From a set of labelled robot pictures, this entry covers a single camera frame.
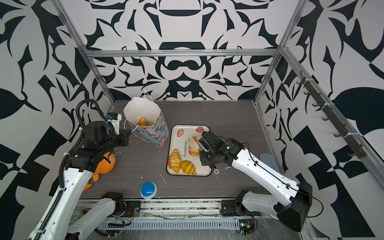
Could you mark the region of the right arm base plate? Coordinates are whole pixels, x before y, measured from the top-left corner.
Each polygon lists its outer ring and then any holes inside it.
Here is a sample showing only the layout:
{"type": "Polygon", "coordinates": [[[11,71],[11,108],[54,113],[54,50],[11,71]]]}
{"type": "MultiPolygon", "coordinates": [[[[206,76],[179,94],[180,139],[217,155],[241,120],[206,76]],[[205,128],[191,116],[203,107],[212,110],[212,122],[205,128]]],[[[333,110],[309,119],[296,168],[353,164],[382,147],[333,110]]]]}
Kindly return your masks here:
{"type": "Polygon", "coordinates": [[[248,210],[236,200],[222,200],[220,213],[224,217],[241,217],[249,214],[248,210]]]}

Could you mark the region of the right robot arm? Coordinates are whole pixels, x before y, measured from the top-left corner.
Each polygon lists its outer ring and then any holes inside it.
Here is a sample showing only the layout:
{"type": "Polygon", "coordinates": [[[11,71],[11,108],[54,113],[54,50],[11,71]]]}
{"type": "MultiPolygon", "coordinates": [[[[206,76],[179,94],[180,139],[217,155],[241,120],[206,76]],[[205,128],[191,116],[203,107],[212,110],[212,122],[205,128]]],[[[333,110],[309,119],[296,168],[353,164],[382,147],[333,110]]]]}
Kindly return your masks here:
{"type": "Polygon", "coordinates": [[[202,165],[227,164],[269,192],[269,195],[250,191],[239,194],[238,199],[244,209],[250,213],[268,214],[295,232],[302,230],[313,203],[313,187],[308,182],[303,180],[298,183],[283,176],[233,138],[223,141],[213,132],[204,131],[198,140],[202,165]]]}

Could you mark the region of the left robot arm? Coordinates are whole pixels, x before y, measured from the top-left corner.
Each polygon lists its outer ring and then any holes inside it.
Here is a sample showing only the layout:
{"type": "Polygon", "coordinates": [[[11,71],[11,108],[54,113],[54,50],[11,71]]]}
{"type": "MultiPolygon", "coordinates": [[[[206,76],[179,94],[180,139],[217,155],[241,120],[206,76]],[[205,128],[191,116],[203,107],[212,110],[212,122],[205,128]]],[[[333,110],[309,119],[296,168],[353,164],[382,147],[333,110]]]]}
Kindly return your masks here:
{"type": "Polygon", "coordinates": [[[59,170],[59,186],[30,240],[85,240],[108,216],[125,208],[123,194],[105,193],[84,216],[70,223],[80,196],[104,155],[129,144],[129,130],[115,121],[96,121],[83,127],[84,146],[66,154],[59,170]]]}

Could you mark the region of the fake croissant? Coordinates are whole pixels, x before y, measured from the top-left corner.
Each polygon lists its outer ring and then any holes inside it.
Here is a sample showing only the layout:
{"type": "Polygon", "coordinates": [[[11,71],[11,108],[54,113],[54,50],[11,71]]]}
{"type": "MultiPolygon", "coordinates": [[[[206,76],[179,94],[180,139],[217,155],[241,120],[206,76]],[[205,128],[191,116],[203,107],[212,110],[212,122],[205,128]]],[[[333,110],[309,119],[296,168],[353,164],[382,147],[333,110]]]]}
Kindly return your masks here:
{"type": "Polygon", "coordinates": [[[138,125],[140,127],[142,127],[142,128],[146,128],[147,127],[147,120],[146,120],[146,118],[141,117],[140,120],[139,120],[139,124],[138,125]]]}
{"type": "Polygon", "coordinates": [[[178,150],[173,150],[169,156],[168,160],[169,167],[175,172],[178,173],[181,169],[181,156],[178,150]]]}
{"type": "Polygon", "coordinates": [[[195,175],[197,173],[194,164],[190,161],[182,161],[180,168],[187,175],[195,175]]]}

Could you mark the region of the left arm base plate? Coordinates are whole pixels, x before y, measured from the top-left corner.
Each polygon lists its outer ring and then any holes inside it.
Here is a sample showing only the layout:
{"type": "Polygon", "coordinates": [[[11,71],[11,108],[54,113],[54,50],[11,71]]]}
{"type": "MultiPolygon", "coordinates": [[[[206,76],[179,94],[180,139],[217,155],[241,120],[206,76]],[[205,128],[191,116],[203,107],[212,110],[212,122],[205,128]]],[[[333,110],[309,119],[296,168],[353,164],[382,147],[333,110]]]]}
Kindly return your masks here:
{"type": "Polygon", "coordinates": [[[120,217],[128,218],[140,213],[141,201],[125,201],[120,217]]]}

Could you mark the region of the fake twisted bread roll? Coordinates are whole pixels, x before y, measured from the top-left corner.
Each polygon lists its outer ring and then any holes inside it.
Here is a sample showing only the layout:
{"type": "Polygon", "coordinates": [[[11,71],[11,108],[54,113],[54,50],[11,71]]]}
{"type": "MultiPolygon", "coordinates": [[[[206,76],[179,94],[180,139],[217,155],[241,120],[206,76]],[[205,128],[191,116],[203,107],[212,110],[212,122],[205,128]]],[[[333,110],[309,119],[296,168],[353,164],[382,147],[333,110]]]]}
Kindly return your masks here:
{"type": "MultiPolygon", "coordinates": [[[[199,140],[199,137],[198,136],[193,136],[193,137],[190,137],[189,139],[195,139],[196,141],[199,140]]],[[[193,157],[199,157],[200,156],[200,152],[195,152],[194,150],[192,150],[190,148],[190,154],[193,156],[193,157]]]]}

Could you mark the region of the floral paper gift bag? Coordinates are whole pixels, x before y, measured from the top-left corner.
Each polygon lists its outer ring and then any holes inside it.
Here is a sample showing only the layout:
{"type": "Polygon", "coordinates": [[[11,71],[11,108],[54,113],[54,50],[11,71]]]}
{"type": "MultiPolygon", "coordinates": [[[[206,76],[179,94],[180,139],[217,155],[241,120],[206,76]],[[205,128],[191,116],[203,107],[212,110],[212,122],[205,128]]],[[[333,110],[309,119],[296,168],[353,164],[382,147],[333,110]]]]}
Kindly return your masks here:
{"type": "Polygon", "coordinates": [[[132,98],[124,107],[123,113],[136,138],[159,148],[165,145],[170,132],[161,108],[147,91],[143,92],[142,97],[132,98]],[[141,117],[147,120],[146,128],[138,125],[141,117]]]}

